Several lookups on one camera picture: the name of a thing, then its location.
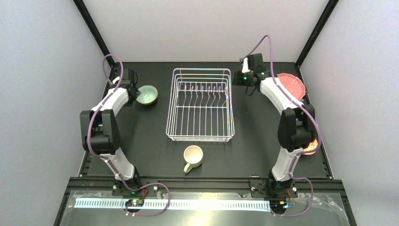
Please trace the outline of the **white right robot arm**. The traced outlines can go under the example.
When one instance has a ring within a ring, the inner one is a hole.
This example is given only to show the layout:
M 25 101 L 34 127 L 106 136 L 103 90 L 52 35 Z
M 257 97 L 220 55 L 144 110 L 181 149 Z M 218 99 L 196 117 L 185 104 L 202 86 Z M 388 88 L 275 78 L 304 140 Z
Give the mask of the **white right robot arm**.
M 305 86 L 293 75 L 266 71 L 262 54 L 247 55 L 240 60 L 233 83 L 254 87 L 265 95 L 280 114 L 277 132 L 280 152 L 269 173 L 270 189 L 288 187 L 301 154 L 316 139 L 313 123 L 315 109 L 301 102 Z

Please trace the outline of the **pink polka dot plate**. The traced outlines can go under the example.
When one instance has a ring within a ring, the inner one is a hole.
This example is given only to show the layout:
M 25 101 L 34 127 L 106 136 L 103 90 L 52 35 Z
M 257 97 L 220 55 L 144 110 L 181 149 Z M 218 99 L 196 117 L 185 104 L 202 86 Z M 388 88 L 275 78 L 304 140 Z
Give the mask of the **pink polka dot plate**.
M 302 100 L 304 94 L 303 82 L 299 78 L 289 73 L 279 73 L 277 78 L 292 96 L 299 101 Z

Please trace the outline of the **white wire dish rack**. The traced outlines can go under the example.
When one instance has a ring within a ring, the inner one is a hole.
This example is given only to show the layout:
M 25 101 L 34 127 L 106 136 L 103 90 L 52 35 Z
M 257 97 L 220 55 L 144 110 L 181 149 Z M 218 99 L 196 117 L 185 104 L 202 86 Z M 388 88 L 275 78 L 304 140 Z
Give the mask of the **white wire dish rack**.
M 227 68 L 173 70 L 166 135 L 173 141 L 228 142 L 235 134 Z

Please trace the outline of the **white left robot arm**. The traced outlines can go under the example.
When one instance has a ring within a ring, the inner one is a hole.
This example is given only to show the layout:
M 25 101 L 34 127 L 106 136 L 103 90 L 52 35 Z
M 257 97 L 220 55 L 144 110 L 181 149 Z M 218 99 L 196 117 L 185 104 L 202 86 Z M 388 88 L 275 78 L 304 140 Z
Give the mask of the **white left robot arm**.
M 129 190 L 138 189 L 142 183 L 137 168 L 121 149 L 116 115 L 121 108 L 131 106 L 141 94 L 136 87 L 137 82 L 137 73 L 129 69 L 128 78 L 116 78 L 98 105 L 80 113 L 84 150 L 104 161 L 120 186 L 127 185 Z

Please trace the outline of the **dark striped plate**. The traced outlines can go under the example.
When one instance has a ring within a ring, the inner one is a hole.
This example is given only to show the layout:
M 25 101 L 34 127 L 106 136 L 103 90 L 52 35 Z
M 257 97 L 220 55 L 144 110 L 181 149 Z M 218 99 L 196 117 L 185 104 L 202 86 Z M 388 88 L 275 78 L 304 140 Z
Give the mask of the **dark striped plate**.
M 302 101 L 306 101 L 307 100 L 308 90 L 307 90 L 307 87 L 306 87 L 304 82 L 303 82 L 303 90 L 304 90 L 304 94 L 303 94 Z

